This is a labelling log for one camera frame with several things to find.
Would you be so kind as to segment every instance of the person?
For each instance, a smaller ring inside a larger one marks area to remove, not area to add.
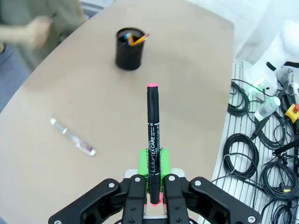
[[[84,22],[79,0],[0,0],[0,52],[12,44],[33,71]]]

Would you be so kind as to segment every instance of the red button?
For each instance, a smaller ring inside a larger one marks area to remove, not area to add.
[[[299,111],[299,104],[296,104],[294,109],[293,109],[293,112],[297,113],[298,111]]]

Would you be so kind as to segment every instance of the beige tabletop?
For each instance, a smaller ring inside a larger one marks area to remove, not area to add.
[[[114,64],[115,33],[151,33],[141,67]],[[146,85],[159,84],[161,146],[191,180],[212,178],[228,105],[232,23],[184,0],[117,0],[63,42],[0,114],[0,217],[47,223],[147,147]],[[50,124],[94,146],[90,157]]]

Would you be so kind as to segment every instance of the transparent marker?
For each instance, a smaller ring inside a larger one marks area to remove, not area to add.
[[[86,154],[93,156],[95,154],[95,150],[93,147],[86,144],[82,141],[78,136],[76,136],[72,131],[70,131],[67,127],[57,121],[55,118],[51,118],[51,124],[56,127],[63,135],[67,136],[70,140],[75,143],[75,146],[85,152]]]

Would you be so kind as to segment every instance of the white bottle cap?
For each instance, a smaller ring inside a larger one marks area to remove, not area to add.
[[[280,106],[280,99],[278,97],[272,97],[271,106],[273,108],[278,108]]]

